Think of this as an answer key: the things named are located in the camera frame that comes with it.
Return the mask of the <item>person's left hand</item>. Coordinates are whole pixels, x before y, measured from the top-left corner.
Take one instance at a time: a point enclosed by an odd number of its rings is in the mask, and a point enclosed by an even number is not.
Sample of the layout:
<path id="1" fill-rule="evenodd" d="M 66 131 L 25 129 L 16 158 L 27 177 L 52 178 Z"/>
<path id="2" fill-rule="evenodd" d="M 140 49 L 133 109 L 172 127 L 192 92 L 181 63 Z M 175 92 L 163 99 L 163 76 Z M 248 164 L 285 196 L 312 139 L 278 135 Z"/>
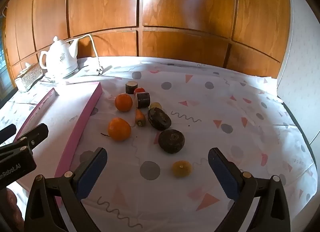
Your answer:
<path id="1" fill-rule="evenodd" d="M 1 190 L 1 231 L 24 231 L 24 220 L 17 197 L 9 189 Z"/>

